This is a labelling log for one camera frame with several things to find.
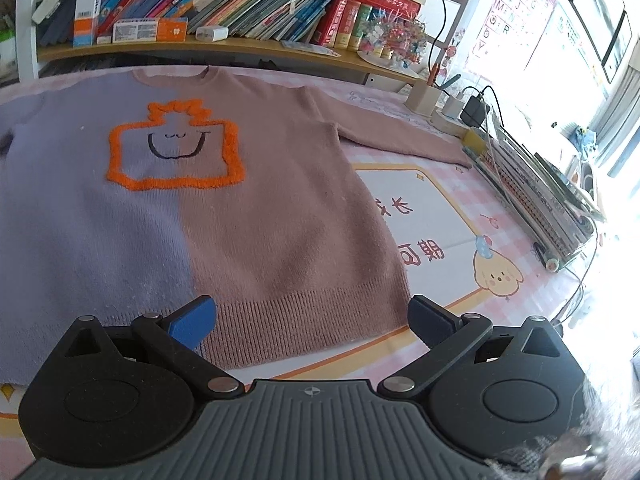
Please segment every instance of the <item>black gripper pad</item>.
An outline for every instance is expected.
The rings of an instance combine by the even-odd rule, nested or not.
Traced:
[[[40,459],[20,480],[489,480],[487,466],[442,443],[420,409],[369,382],[257,381],[217,400],[177,442],[105,469]]]

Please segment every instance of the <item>sweater sleeve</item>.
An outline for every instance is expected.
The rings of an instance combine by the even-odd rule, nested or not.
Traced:
[[[42,108],[44,95],[27,95],[0,104],[0,137],[11,132],[16,124],[33,119]]]
[[[336,123],[338,134],[345,139],[378,150],[471,167],[458,142],[447,142],[400,119],[343,103],[320,89],[306,89],[320,118]]]

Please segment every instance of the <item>window frame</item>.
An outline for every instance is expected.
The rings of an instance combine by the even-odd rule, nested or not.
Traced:
[[[616,41],[618,40],[618,35],[620,34],[620,29],[622,28],[622,25],[624,23],[624,19],[626,16],[626,8],[625,8],[625,0],[622,0],[622,12],[620,13],[620,16],[618,18],[618,24],[616,26],[616,30],[613,32],[612,36],[611,36],[611,40],[609,41],[609,46],[607,47],[607,49],[605,50],[604,54],[602,56],[600,56],[598,49],[596,48],[596,44],[593,41],[593,38],[591,37],[591,33],[589,31],[589,29],[587,28],[587,25],[584,23],[584,20],[582,18],[582,16],[580,15],[580,12],[578,12],[577,7],[575,6],[574,0],[569,0],[569,4],[571,5],[572,9],[574,10],[575,15],[578,17],[578,20],[580,21],[580,24],[582,25],[582,28],[584,29],[585,33],[587,34],[587,37],[589,38],[589,42],[591,43],[591,46],[593,47],[593,51],[596,54],[596,57],[598,58],[598,60],[600,61],[600,66],[602,67],[602,71],[605,73],[605,77],[607,79],[607,81],[609,83],[611,83],[613,81],[613,78],[616,76],[616,73],[618,72],[618,67],[616,69],[616,71],[611,75],[611,79],[609,79],[609,74],[607,73],[607,71],[605,70],[605,65],[607,63],[607,61],[609,60],[609,56],[611,54],[611,52],[613,51],[613,47],[616,44]]]

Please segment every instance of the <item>metal screw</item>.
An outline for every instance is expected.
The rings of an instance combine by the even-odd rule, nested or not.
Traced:
[[[382,385],[390,392],[403,393],[415,388],[415,383],[409,377],[393,376],[387,377]]]
[[[240,383],[233,377],[216,377],[207,383],[207,387],[217,394],[230,394],[240,387]]]

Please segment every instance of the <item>sweater collar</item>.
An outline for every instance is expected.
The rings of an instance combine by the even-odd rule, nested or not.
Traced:
[[[212,82],[220,69],[214,66],[206,66],[202,72],[191,76],[167,76],[154,75],[149,76],[143,68],[136,68],[131,71],[133,78],[146,86],[155,88],[176,88],[176,87],[193,87],[203,86]]]

